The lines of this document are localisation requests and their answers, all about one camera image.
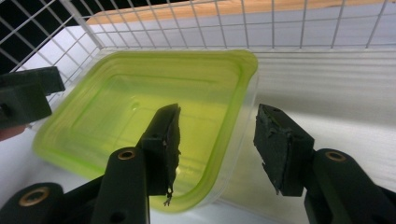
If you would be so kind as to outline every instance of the container lid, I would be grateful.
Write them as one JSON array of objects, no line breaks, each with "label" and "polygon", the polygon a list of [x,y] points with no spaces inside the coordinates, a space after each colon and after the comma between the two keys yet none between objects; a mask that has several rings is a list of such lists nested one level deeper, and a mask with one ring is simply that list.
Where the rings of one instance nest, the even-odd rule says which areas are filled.
[{"label": "container lid", "polygon": [[164,212],[187,210],[212,189],[257,59],[245,50],[121,51],[100,60],[38,131],[35,152],[95,178],[108,156],[134,147],[160,107],[179,104],[180,162]]}]

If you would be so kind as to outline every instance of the clear plastic container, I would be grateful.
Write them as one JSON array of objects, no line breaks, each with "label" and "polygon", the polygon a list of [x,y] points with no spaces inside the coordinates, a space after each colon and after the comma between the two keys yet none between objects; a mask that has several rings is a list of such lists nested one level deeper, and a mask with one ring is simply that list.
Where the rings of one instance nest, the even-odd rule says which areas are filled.
[{"label": "clear plastic container", "polygon": [[88,72],[43,124],[35,152],[95,178],[104,173],[111,152],[136,145],[157,109],[178,103],[181,155],[172,206],[163,207],[165,196],[151,197],[150,205],[179,212],[211,202],[235,164],[257,64],[245,50],[113,53]]}]

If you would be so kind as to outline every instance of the green plastic lid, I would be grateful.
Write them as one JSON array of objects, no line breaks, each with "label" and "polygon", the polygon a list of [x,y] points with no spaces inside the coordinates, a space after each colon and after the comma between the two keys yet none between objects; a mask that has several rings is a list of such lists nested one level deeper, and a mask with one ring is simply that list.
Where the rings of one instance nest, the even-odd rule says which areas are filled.
[{"label": "green plastic lid", "polygon": [[198,204],[216,182],[257,59],[245,50],[121,51],[100,60],[38,131],[35,152],[95,178],[108,156],[134,147],[160,107],[181,107],[180,163],[174,198],[150,206],[179,212]]}]

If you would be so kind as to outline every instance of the wooden board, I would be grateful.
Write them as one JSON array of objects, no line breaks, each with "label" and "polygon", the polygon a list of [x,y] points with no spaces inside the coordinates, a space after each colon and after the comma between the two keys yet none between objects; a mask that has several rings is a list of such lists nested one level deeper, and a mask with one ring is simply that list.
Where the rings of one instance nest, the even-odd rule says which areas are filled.
[{"label": "wooden board", "polygon": [[[383,2],[383,0],[346,0],[346,6],[378,4]],[[342,0],[309,0],[306,8],[340,7],[341,5]],[[139,19],[141,21],[152,21],[156,20],[156,18],[158,20],[173,19],[173,14],[177,18],[191,18],[195,15],[198,17],[216,16],[218,12],[221,15],[241,14],[243,10],[246,13],[269,12],[272,10],[272,0],[219,0],[217,3],[208,0],[195,0],[170,5],[158,5],[152,8],[155,10],[155,15],[150,7],[121,9],[122,16],[115,10],[107,11],[107,15],[104,12],[100,12],[96,14],[96,17],[90,18],[88,24],[139,21]],[[304,0],[275,0],[275,11],[299,9],[304,9]]]}]

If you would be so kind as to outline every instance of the wooden strip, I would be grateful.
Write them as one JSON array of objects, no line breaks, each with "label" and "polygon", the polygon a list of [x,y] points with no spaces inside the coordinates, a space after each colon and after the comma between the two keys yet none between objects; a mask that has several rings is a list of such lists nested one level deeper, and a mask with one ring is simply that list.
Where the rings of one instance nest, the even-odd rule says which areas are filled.
[{"label": "wooden strip", "polygon": [[[271,0],[245,0],[245,11],[246,13],[254,12],[269,12],[271,11]],[[347,0],[346,6],[360,6],[369,4],[383,3],[383,0]],[[197,16],[216,16],[216,6],[214,2],[207,3],[207,0],[195,0],[193,1],[194,8]],[[313,8],[324,8],[324,7],[340,7],[342,0],[310,0],[308,1],[308,9]],[[218,1],[219,12],[221,15],[232,15],[241,14],[242,6],[240,0],[223,0]],[[190,2],[179,2],[173,3],[175,15],[177,18],[191,18],[193,17],[193,12],[191,9]],[[158,5],[152,7],[155,10],[157,18],[159,20],[173,19],[172,12],[167,4]],[[276,0],[275,11],[286,11],[286,10],[300,10],[304,9],[304,0]],[[136,13],[142,21],[153,21],[155,20],[153,13],[149,7],[138,7],[135,8]],[[126,21],[138,21],[134,10],[132,8],[121,9],[120,12],[123,13],[123,17]],[[110,10],[106,12],[107,14],[117,14],[117,11]],[[96,14],[97,20],[89,19],[88,24],[97,23],[111,23],[111,22],[123,22],[120,15],[111,15],[111,21],[105,16],[103,12]]]}]

